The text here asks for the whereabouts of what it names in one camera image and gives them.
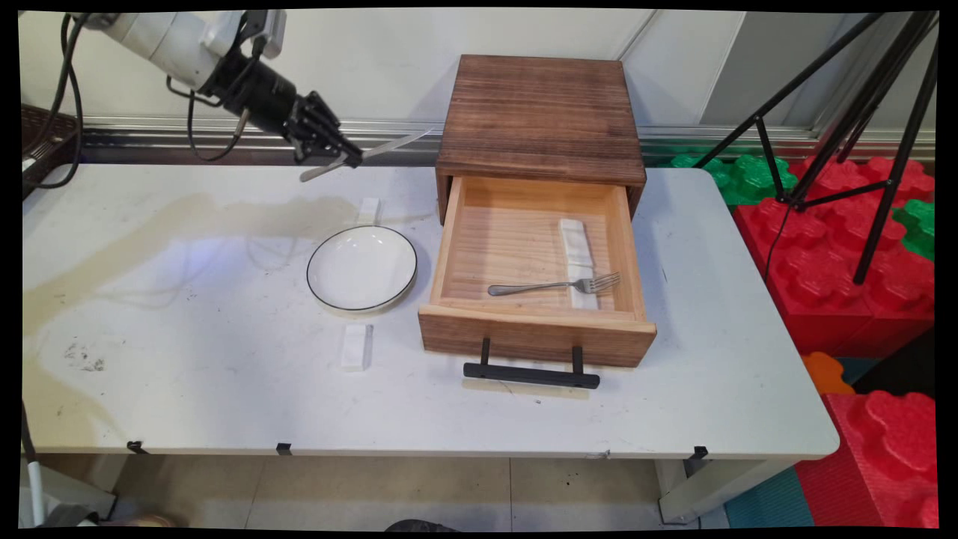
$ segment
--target wooden box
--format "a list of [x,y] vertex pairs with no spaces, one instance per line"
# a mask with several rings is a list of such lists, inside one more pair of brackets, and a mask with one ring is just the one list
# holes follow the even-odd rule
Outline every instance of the wooden box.
[[[645,168],[617,61],[462,56],[436,164],[445,224],[426,350],[636,366],[646,321],[631,217]],[[562,218],[582,221],[595,275],[618,271],[599,309],[567,288],[490,296],[490,285],[567,281]]]
[[454,176],[623,185],[646,170],[619,61],[463,55],[436,161],[439,219]]
[[[595,274],[622,282],[599,310],[573,309],[567,288],[493,297],[489,285],[566,281],[559,219],[582,221]],[[419,311],[426,350],[635,366],[655,337],[646,322],[626,188],[489,177],[455,177],[429,304]]]

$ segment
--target plate rim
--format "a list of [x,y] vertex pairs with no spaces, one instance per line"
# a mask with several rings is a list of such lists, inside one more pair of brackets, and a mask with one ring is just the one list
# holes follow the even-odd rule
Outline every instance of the plate rim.
[[[393,295],[393,296],[390,297],[389,299],[387,299],[387,300],[385,300],[385,301],[383,301],[383,302],[381,302],[381,303],[377,303],[376,305],[372,305],[372,306],[369,306],[369,307],[357,307],[357,308],[354,308],[354,309],[350,309],[350,308],[347,308],[347,307],[339,307],[338,305],[333,305],[333,304],[329,303],[329,301],[326,301],[325,299],[323,299],[322,297],[320,297],[318,293],[316,293],[316,291],[312,288],[312,284],[309,282],[309,267],[312,266],[312,259],[315,258],[316,253],[319,252],[319,249],[323,248],[323,246],[326,244],[326,242],[328,242],[329,240],[331,240],[331,239],[335,238],[336,236],[342,234],[343,232],[349,232],[350,230],[356,230],[357,228],[385,228],[386,230],[389,230],[389,231],[391,231],[391,232],[395,232],[399,237],[401,237],[403,240],[405,240],[405,242],[406,242],[407,244],[409,244],[409,248],[413,249],[413,272],[412,272],[412,275],[409,276],[409,281],[407,281],[406,284],[402,286],[402,288],[399,290],[398,293],[396,293],[396,295]],[[356,311],[371,311],[371,310],[375,309],[376,307],[382,307],[383,305],[386,305],[386,304],[392,302],[392,301],[395,300],[397,297],[401,296],[402,293],[406,292],[406,290],[409,289],[409,285],[412,284],[413,280],[416,279],[416,273],[418,273],[418,272],[419,272],[419,253],[416,252],[416,246],[414,246],[413,243],[409,241],[409,238],[406,238],[406,236],[405,236],[404,234],[402,234],[402,232],[399,232],[398,230],[396,230],[396,229],[394,229],[394,228],[390,228],[389,226],[383,226],[383,225],[381,225],[381,224],[358,224],[358,225],[356,225],[356,226],[350,226],[349,228],[343,228],[342,230],[336,232],[335,234],[332,234],[331,236],[329,236],[329,238],[323,240],[323,243],[319,244],[319,246],[318,246],[315,250],[313,250],[312,254],[309,255],[309,262],[307,262],[307,264],[306,264],[306,286],[309,288],[309,292],[312,293],[312,295],[313,295],[316,299],[318,299],[323,305],[327,305],[327,306],[329,306],[329,307],[333,307],[333,309],[338,309],[338,310],[340,310],[340,311],[352,311],[352,312],[356,312]]]

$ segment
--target knife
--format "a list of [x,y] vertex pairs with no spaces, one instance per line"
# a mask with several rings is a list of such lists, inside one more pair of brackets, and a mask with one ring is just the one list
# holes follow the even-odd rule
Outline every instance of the knife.
[[[380,145],[380,146],[376,146],[375,148],[372,148],[371,150],[367,150],[366,152],[363,152],[363,153],[362,153],[362,158],[363,158],[363,160],[365,161],[366,159],[368,159],[368,158],[370,158],[370,157],[373,157],[374,155],[379,155],[380,153],[391,152],[392,150],[395,150],[396,148],[399,148],[400,146],[405,146],[405,145],[409,144],[410,142],[412,142],[412,141],[414,141],[414,140],[417,140],[417,139],[420,139],[420,138],[426,136],[427,134],[429,134],[429,133],[431,133],[431,132],[432,132],[432,129],[427,129],[427,130],[425,130],[425,131],[418,132],[418,133],[413,133],[413,134],[411,134],[411,135],[406,135],[406,136],[404,136],[404,137],[402,137],[402,138],[398,138],[398,139],[396,139],[396,140],[387,142],[386,144],[382,144],[382,145]],[[346,154],[345,154],[345,153],[341,153],[341,154],[339,154],[339,157],[336,157],[336,160],[333,161],[332,163],[330,163],[329,165],[326,165],[326,166],[324,166],[324,167],[316,167],[315,169],[309,169],[309,170],[303,172],[302,174],[300,174],[300,181],[302,181],[302,182],[307,182],[307,181],[310,181],[311,179],[313,179],[313,178],[315,178],[315,177],[317,177],[317,176],[321,176],[321,175],[323,175],[323,174],[325,174],[325,173],[327,173],[327,172],[329,172],[329,171],[334,171],[334,170],[338,169],[339,167],[343,166],[343,162],[344,162],[345,160],[346,160]]]

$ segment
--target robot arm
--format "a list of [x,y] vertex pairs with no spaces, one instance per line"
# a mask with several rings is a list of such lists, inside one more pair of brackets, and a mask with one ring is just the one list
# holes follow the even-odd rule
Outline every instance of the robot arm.
[[[71,13],[74,18],[79,13]],[[311,155],[362,163],[362,150],[339,132],[339,120],[315,91],[306,97],[260,62],[283,48],[284,10],[224,12],[212,24],[189,12],[93,13],[86,28],[103,31],[197,94],[216,97],[230,112],[281,135],[297,163]],[[253,56],[240,45],[253,43]]]

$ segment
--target table leg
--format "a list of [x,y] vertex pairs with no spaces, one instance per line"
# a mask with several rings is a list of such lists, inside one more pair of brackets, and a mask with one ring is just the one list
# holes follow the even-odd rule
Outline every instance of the table leg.
[[795,460],[711,460],[684,479],[681,460],[657,460],[662,522],[689,523],[794,464]]

